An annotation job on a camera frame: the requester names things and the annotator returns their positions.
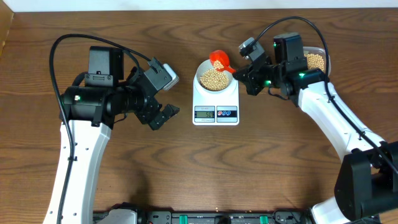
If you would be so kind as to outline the red measuring scoop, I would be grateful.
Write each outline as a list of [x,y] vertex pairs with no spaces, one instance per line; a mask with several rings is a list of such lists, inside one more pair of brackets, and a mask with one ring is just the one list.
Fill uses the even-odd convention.
[[230,67],[229,57],[223,50],[215,50],[209,54],[210,62],[217,71],[234,73],[236,70]]

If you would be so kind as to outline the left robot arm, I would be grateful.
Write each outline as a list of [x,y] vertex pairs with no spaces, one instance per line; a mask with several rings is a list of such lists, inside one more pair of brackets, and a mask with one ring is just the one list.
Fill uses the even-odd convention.
[[101,160],[117,115],[134,113],[157,130],[179,112],[155,98],[178,82],[171,67],[152,58],[148,70],[134,67],[123,83],[126,54],[114,47],[90,47],[89,70],[61,96],[67,120],[60,128],[60,159],[45,223],[92,223]]

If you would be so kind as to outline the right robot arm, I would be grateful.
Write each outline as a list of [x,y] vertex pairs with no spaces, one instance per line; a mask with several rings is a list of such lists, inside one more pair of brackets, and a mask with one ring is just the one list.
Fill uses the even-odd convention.
[[275,61],[259,42],[249,38],[239,53],[250,64],[233,77],[250,95],[278,88],[308,114],[331,142],[341,160],[334,196],[314,205],[312,223],[369,222],[397,208],[397,143],[385,142],[347,107],[329,82],[324,66],[311,68],[298,33],[274,37]]

